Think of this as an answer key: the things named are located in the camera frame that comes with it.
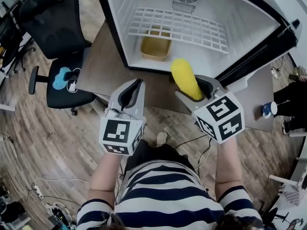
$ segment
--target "chair headrest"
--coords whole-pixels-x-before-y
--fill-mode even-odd
[[[20,19],[28,21],[60,0],[26,0],[20,8]]]

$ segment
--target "navy and white striped shirt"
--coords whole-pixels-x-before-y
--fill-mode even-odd
[[[229,189],[216,202],[194,171],[169,161],[150,161],[128,172],[114,208],[101,199],[84,203],[78,211],[77,230],[109,226],[111,214],[127,229],[212,230],[225,214],[263,228],[243,186]]]

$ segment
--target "wooden floor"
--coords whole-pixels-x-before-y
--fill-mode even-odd
[[[83,32],[93,41],[104,16],[98,0],[80,0],[80,14]],[[27,92],[31,70],[39,65],[39,73],[47,75],[50,60],[47,60],[39,48],[26,55],[26,72],[12,74],[0,91],[3,104],[15,104],[16,111],[0,111],[0,132],[10,135],[15,141],[18,153],[30,182],[38,177],[46,179],[90,180],[102,156],[98,144],[100,115],[103,110],[99,102],[78,108],[78,116],[72,116],[69,110],[54,110],[47,107],[46,86],[37,84],[36,94]],[[273,63],[282,66],[282,60]],[[291,61],[284,57],[282,78],[274,79],[274,88],[279,90],[288,84],[287,76],[292,71]],[[144,139],[155,144],[159,132],[168,133],[168,144],[176,146],[184,141],[202,135],[188,115],[146,107],[144,114],[147,127]],[[255,206],[260,200],[269,206],[274,200],[279,184],[268,179],[269,174],[288,177],[299,152],[302,138],[289,138],[281,130],[282,117],[275,118],[272,133],[248,129],[238,135],[239,155],[243,167],[245,186]],[[188,154],[194,167],[201,153],[208,147],[208,139],[202,138],[178,148],[181,154]],[[214,196],[214,178],[216,167],[216,144],[212,143],[210,155],[201,168],[201,179],[209,194]],[[14,147],[5,138],[0,142],[0,174],[16,200],[20,200],[30,217],[34,229],[51,229],[45,203],[53,203],[53,198],[39,199],[30,188],[27,178],[18,163]],[[85,201],[88,184],[74,182],[44,182],[38,185],[45,196],[57,196],[82,204]],[[79,206],[62,201],[75,216]]]

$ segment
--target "black shorts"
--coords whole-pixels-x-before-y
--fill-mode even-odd
[[[134,154],[130,156],[127,160],[127,165],[124,174],[126,174],[127,171],[130,171],[133,168],[152,160],[166,160],[166,161],[177,162],[184,164],[188,168],[194,170],[187,156],[180,155],[170,145],[163,144],[158,148],[153,148],[148,144],[147,141],[141,139]]]

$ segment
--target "refrigerator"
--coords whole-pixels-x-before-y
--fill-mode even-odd
[[[173,60],[184,58],[195,75],[223,86],[287,53],[301,30],[273,0],[99,1],[125,67],[169,74]],[[142,57],[145,36],[172,40],[164,61]]]

